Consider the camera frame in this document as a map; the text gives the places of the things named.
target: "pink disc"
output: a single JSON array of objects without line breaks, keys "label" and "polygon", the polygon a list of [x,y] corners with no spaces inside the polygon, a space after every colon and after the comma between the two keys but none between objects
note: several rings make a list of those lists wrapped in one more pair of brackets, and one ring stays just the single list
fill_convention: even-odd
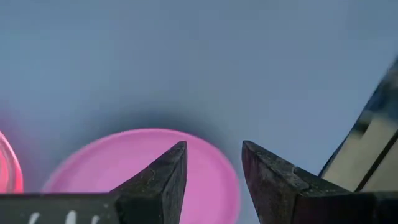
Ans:
[{"label": "pink disc", "polygon": [[188,147],[181,224],[232,224],[240,207],[238,178],[227,158],[195,136],[167,129],[137,129],[92,142],[70,156],[44,192],[108,192],[136,175],[179,141]]}]

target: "pink plastic lid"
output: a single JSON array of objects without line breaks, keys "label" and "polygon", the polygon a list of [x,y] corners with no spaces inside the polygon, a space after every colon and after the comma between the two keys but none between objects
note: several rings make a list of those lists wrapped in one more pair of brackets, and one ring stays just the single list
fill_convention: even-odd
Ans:
[{"label": "pink plastic lid", "polygon": [[18,159],[6,137],[0,132],[0,194],[22,193],[23,188]]},{"label": "pink plastic lid", "polygon": [[94,141],[57,169],[44,192],[108,192],[179,141],[186,141],[188,146],[187,186],[180,223],[235,223],[240,193],[232,165],[206,141],[168,129],[137,129]]}]

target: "black object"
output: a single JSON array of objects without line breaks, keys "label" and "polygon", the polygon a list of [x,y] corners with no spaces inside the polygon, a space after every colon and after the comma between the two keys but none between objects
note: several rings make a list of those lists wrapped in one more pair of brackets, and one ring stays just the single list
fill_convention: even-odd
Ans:
[{"label": "black object", "polygon": [[108,194],[0,195],[0,224],[178,224],[186,147],[177,143]]},{"label": "black object", "polygon": [[398,223],[398,192],[352,193],[250,141],[242,162],[261,224]]},{"label": "black object", "polygon": [[[177,143],[107,194],[0,195],[0,224],[178,224],[186,148]],[[261,224],[398,223],[398,192],[352,193],[249,141],[242,163]]]}]

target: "glowing red object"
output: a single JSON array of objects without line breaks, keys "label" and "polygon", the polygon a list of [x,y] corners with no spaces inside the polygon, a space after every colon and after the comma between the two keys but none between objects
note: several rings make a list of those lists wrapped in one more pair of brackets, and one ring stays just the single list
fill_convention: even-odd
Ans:
[{"label": "glowing red object", "polygon": [[0,194],[22,193],[24,181],[18,159],[0,132]]}]

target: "blue-gray surface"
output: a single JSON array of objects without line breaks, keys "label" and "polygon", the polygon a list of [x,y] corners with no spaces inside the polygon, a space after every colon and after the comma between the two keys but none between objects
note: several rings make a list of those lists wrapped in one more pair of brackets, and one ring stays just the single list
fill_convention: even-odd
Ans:
[{"label": "blue-gray surface", "polygon": [[397,1],[0,0],[0,129],[28,191],[79,147],[134,128],[250,139],[318,173],[398,47]]}]

